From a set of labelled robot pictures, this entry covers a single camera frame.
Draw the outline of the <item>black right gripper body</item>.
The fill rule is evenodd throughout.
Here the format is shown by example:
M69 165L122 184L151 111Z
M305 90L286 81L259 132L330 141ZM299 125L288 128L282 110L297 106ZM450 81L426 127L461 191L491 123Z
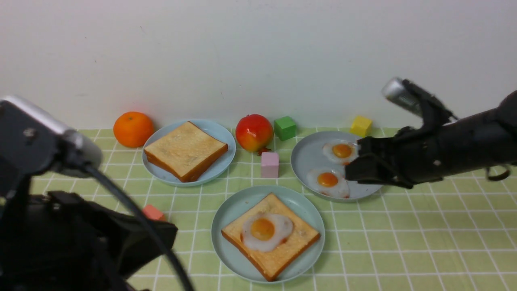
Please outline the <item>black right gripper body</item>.
M403 127L392 137L357 140L357 157L344 167L345 178L359 184L380 184L412 189L441 180L438 166L429 157L435 148L426 138L429 131Z

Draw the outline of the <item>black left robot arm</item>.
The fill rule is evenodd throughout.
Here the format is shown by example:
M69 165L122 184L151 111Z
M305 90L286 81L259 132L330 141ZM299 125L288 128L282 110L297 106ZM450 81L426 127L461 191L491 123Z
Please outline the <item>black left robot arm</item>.
M131 291L161 255L135 217L78 194L1 194L2 291Z

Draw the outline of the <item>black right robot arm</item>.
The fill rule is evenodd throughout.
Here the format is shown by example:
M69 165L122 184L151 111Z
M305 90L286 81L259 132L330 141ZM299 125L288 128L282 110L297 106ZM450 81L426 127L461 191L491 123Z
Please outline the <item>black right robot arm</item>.
M359 184L411 189L421 183L516 164L516 92L498 107L424 133L403 127L388 138L358 140L358 157L344 167Z

